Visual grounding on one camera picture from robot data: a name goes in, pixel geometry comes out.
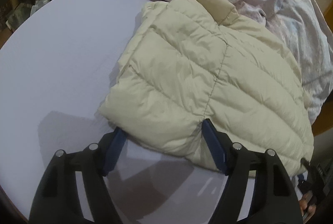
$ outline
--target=down jacket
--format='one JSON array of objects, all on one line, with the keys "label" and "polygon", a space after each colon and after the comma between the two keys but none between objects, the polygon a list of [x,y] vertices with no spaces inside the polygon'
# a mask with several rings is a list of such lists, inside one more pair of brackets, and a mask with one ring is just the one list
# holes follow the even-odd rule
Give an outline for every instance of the down jacket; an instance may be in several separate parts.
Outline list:
[{"label": "down jacket", "polygon": [[289,175],[311,159],[309,96],[290,50],[227,0],[149,2],[100,112],[145,147],[216,170],[200,124],[274,149]]}]

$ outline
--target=metal screw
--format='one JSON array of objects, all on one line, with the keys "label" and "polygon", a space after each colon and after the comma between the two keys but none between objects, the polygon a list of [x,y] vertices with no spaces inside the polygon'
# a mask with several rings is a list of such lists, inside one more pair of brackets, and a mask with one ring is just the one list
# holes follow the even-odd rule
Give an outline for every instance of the metal screw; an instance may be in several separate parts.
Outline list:
[{"label": "metal screw", "polygon": [[89,149],[91,149],[92,151],[96,150],[98,148],[98,144],[97,143],[92,143],[89,145]]},{"label": "metal screw", "polygon": [[56,151],[55,155],[56,155],[57,157],[61,157],[61,156],[63,156],[63,155],[64,155],[64,150],[58,150],[58,151]]},{"label": "metal screw", "polygon": [[235,150],[240,150],[242,148],[242,144],[238,143],[238,142],[235,142],[232,147],[235,149]]},{"label": "metal screw", "polygon": [[267,154],[270,155],[270,156],[274,156],[276,153],[273,149],[268,149]]}]

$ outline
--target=jacket seam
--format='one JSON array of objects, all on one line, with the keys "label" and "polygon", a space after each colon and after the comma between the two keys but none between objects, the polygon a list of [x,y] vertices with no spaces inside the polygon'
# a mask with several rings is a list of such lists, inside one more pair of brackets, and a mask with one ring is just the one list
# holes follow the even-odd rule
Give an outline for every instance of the jacket seam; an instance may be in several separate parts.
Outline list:
[{"label": "jacket seam", "polygon": [[159,37],[162,38],[162,40],[164,40],[165,42],[167,42],[169,45],[171,45],[172,48],[174,48],[174,50],[178,51],[179,54],[183,55],[185,58],[187,58],[190,62],[194,63],[195,65],[199,66],[201,69],[203,69],[204,71],[207,71],[209,74],[213,75],[214,77],[217,78],[218,75],[216,75],[216,73],[209,71],[208,69],[204,68],[203,66],[201,66],[200,64],[196,63],[195,61],[193,61],[192,59],[190,59],[188,56],[186,56],[184,53],[182,53],[179,49],[177,49],[177,47],[175,47],[174,45],[172,45],[169,41],[167,41],[166,39],[164,39],[160,34],[158,34],[155,30],[155,27],[151,27],[151,29],[153,29],[153,32],[156,33]]},{"label": "jacket seam", "polygon": [[[216,21],[216,23],[218,24],[218,26],[220,26],[228,17],[229,17],[229,15],[231,14],[231,12],[233,11],[233,10],[235,10],[236,9],[236,7],[235,7],[235,5],[233,5],[234,7],[230,10],[230,12],[227,14],[227,16],[220,22],[220,23],[217,23]],[[237,12],[237,17],[233,20],[233,22],[232,23],[230,23],[228,26],[230,26],[230,25],[232,25],[234,22],[235,22],[235,20],[236,19],[238,19],[239,18],[239,13]]]},{"label": "jacket seam", "polygon": [[158,88],[156,88],[156,86],[154,86],[153,84],[151,84],[150,82],[148,82],[143,76],[141,76],[141,74],[139,74],[132,65],[129,65],[129,67],[133,70],[133,72],[143,81],[145,81],[149,86],[151,86],[152,88],[154,88],[156,91],[158,91],[160,94],[162,94],[164,97],[166,97],[167,99],[169,99],[170,101],[172,101],[176,106],[178,106],[179,108],[183,109],[184,111],[186,111],[187,113],[197,117],[198,115],[193,114],[192,112],[186,110],[184,107],[182,107],[181,105],[179,105],[177,102],[175,102],[174,100],[172,100],[169,96],[167,96],[165,93],[163,93],[162,91],[160,91]]},{"label": "jacket seam", "polygon": [[276,116],[278,116],[280,119],[281,119],[281,121],[283,121],[289,128],[290,128],[290,130],[294,133],[294,135],[296,136],[296,137],[298,137],[299,139],[300,139],[300,141],[302,142],[302,144],[304,144],[304,142],[303,142],[303,140],[301,139],[301,137],[299,136],[299,135],[297,135],[297,131],[295,131],[276,111],[274,111],[273,109],[271,109],[271,108],[269,108],[268,106],[266,106],[265,104],[263,104],[263,103],[261,103],[261,102],[259,102],[254,96],[252,96],[251,94],[249,94],[249,93],[246,93],[245,91],[243,91],[241,88],[239,88],[239,87],[237,87],[237,86],[235,86],[234,84],[232,84],[232,83],[229,83],[229,82],[227,82],[227,81],[225,81],[225,80],[223,80],[223,79],[219,79],[220,81],[222,81],[222,82],[225,82],[225,83],[227,83],[227,84],[230,84],[231,86],[233,86],[233,87],[235,87],[236,89],[238,89],[238,90],[240,90],[241,92],[243,92],[244,94],[246,94],[246,95],[248,95],[249,97],[251,97],[252,99],[254,99],[259,105],[262,105],[262,106],[264,106],[264,107],[266,107],[268,110],[270,110],[270,111],[272,111]]},{"label": "jacket seam", "polygon": [[[159,15],[161,15],[164,11],[165,11],[165,9],[167,8],[167,5],[164,7],[164,9],[162,9],[156,16],[155,16],[155,18],[152,20],[152,22],[151,22],[151,24],[149,25],[149,27],[154,23],[154,21],[156,20],[156,18],[159,16]],[[126,63],[124,63],[124,66],[121,68],[121,70],[120,70],[120,75],[121,74],[123,74],[123,72],[125,71],[125,69],[126,69],[126,65],[129,65],[129,62],[130,62],[130,60],[132,59],[132,57],[133,57],[133,55],[134,55],[134,53],[137,51],[137,49],[139,48],[139,46],[141,45],[141,43],[142,43],[142,40],[144,39],[144,37],[148,34],[148,32],[149,32],[149,30],[147,29],[143,34],[141,34],[141,36],[140,36],[140,40],[138,41],[138,43],[137,43],[137,45],[134,47],[134,49],[132,50],[132,52],[129,54],[129,57],[128,57],[128,60],[126,61]]]},{"label": "jacket seam", "polygon": [[248,58],[246,58],[236,47],[234,46],[230,46],[231,48],[235,49],[243,58],[245,58],[246,60],[248,60],[250,63],[252,63],[254,66],[256,66],[260,71],[262,71],[263,73],[265,73],[266,75],[268,75],[271,79],[273,79],[276,83],[278,83],[282,89],[284,89],[288,95],[292,98],[292,100],[294,101],[294,103],[297,105],[296,100],[294,99],[294,97],[291,95],[291,93],[275,78],[273,78],[268,72],[266,72],[264,69],[260,68],[258,65],[255,65],[251,60],[249,60]]},{"label": "jacket seam", "polygon": [[180,13],[180,14],[182,14],[182,15],[184,15],[184,16],[186,16],[187,18],[189,18],[190,20],[192,20],[194,23],[196,23],[198,26],[200,26],[201,28],[203,28],[204,30],[206,30],[206,31],[208,31],[211,35],[213,35],[213,36],[215,36],[215,37],[217,37],[218,39],[220,39],[220,40],[222,40],[227,46],[229,45],[227,42],[226,42],[226,40],[225,39],[222,39],[222,38],[220,38],[218,35],[216,35],[216,34],[214,34],[214,33],[212,33],[211,31],[209,31],[207,28],[205,28],[205,27],[203,27],[201,24],[199,24],[198,22],[196,22],[195,20],[193,20],[192,18],[190,18],[189,16],[187,16],[186,14],[184,14],[183,12],[181,12],[181,11],[178,11],[178,10],[175,10],[174,8],[172,8],[172,7],[168,7],[168,9],[172,9],[173,11],[175,11],[175,12],[178,12],[178,13]]},{"label": "jacket seam", "polygon": [[204,118],[205,118],[205,116],[206,116],[206,110],[207,110],[207,107],[208,107],[208,103],[209,103],[210,97],[211,97],[211,95],[213,94],[213,91],[214,91],[214,88],[215,88],[216,82],[217,82],[217,80],[219,79],[219,75],[220,75],[220,72],[221,72],[221,69],[222,69],[222,66],[223,66],[223,62],[224,62],[225,56],[226,56],[226,54],[227,54],[228,46],[229,46],[229,45],[227,44],[227,45],[226,45],[226,48],[225,48],[225,52],[224,52],[223,59],[222,59],[222,61],[221,61],[221,66],[220,66],[220,69],[219,69],[219,73],[218,73],[218,75],[215,77],[215,82],[214,82],[213,88],[212,88],[212,90],[211,90],[211,92],[210,92],[210,95],[209,95],[209,97],[208,97],[208,101],[207,101],[207,104],[206,104],[206,107],[205,107],[205,110],[204,110],[203,120],[204,120]]}]

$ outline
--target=round white tabletop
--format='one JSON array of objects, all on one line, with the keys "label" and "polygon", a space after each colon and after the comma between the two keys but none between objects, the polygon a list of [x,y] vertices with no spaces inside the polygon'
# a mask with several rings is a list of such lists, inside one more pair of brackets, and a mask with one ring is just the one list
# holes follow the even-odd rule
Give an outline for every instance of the round white tabletop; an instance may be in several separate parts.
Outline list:
[{"label": "round white tabletop", "polygon": [[[27,218],[54,152],[81,151],[112,131],[97,109],[146,1],[53,0],[0,50],[0,185]],[[225,182],[222,174],[130,141],[106,178],[123,222],[147,224],[206,223]],[[92,220],[79,173],[77,183]],[[252,192],[249,180],[248,204]],[[239,219],[248,211],[243,206]]]}]

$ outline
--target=black device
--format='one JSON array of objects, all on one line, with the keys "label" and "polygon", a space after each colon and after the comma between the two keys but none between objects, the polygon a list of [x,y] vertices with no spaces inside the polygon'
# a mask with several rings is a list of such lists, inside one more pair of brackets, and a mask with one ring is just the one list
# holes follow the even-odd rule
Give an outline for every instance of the black device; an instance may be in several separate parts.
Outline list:
[{"label": "black device", "polygon": [[[273,149],[264,153],[249,151],[218,132],[209,119],[202,122],[202,134],[217,168],[229,175],[209,224],[303,223],[294,187]],[[121,224],[103,176],[114,169],[126,136],[116,128],[81,152],[56,151],[37,188],[29,223]],[[256,171],[250,212],[247,218],[237,221],[250,170]],[[82,172],[94,222],[83,217],[75,171]]]}]

